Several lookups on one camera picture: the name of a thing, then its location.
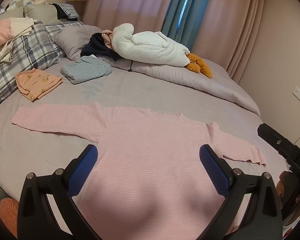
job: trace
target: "pink striped shirt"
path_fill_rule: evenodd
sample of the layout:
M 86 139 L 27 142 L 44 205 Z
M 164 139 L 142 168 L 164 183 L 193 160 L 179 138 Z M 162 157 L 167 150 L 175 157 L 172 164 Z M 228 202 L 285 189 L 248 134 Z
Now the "pink striped shirt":
M 219 157 L 266 164 L 257 147 L 183 114 L 39 105 L 20 107 L 12 123 L 98 143 L 79 209 L 104 240 L 196 239 L 224 201 L 200 162 L 203 144 Z

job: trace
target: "silver bolt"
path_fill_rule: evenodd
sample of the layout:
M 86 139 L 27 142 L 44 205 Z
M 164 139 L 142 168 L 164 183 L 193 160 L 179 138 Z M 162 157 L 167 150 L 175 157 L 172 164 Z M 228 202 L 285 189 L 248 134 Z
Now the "silver bolt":
M 235 168 L 235 169 L 233 169 L 233 173 L 235 175 L 240 175 L 240 174 L 242 174 L 242 171 L 240 169 L 238 169 L 238 168 Z
M 57 169 L 56 171 L 55 171 L 55 174 L 56 175 L 61 175 L 63 173 L 63 169 Z
M 269 172 L 264 172 L 263 176 L 265 176 L 267 179 L 271 178 L 271 175 Z
M 30 172 L 28 175 L 27 175 L 27 179 L 32 179 L 34 177 L 34 174 L 32 172 Z

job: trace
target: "shirt sleeve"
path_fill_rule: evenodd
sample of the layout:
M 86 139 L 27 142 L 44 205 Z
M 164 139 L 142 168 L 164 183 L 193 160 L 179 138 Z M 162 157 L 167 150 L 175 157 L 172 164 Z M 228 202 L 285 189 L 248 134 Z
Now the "shirt sleeve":
M 120 107 L 91 105 L 39 105 L 20 107 L 12 123 L 40 132 L 74 134 L 98 142 L 118 123 Z
M 212 148 L 218 157 L 226 157 L 234 161 L 250 161 L 266 166 L 265 157 L 256 146 L 222 132 L 216 123 L 207 124 L 207 129 Z

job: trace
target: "teal curtain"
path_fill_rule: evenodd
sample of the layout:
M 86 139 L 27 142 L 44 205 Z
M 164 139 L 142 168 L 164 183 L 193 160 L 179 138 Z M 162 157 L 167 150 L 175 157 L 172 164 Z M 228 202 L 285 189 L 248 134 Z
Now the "teal curtain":
M 171 0 L 161 32 L 192 49 L 209 0 Z

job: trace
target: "gray bed sheet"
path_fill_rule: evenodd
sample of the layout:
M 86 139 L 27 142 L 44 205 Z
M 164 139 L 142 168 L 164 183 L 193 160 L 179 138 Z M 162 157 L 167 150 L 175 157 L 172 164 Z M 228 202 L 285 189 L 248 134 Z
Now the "gray bed sheet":
M 64 58 L 45 71 L 62 76 L 60 68 L 69 62 L 69 59 Z M 34 102 L 16 91 L 0 105 L 0 186 L 9 195 L 19 200 L 29 172 L 35 172 L 37 176 L 52 174 L 57 168 L 65 168 L 88 144 L 92 144 L 72 135 L 29 131 L 11 124 L 11 119 L 20 106 L 39 104 L 81 105 L 98 101 L 104 106 L 150 108 L 167 114 L 183 113 L 189 119 L 218 123 L 222 131 L 259 147 L 267 161 L 267 167 L 263 167 L 226 160 L 231 167 L 238 167 L 253 175 L 269 171 L 275 184 L 279 180 L 279 174 L 287 169 L 284 159 L 258 137 L 257 128 L 262 121 L 256 114 L 189 87 L 122 69 L 112 70 L 108 76 L 77 85 L 63 78 L 60 86 Z M 122 136 L 129 140 L 128 134 Z M 80 195 L 74 201 L 78 204 Z M 242 204 L 239 219 L 242 218 L 247 201 L 248 197 Z M 61 228 L 68 231 L 52 200 L 51 205 Z

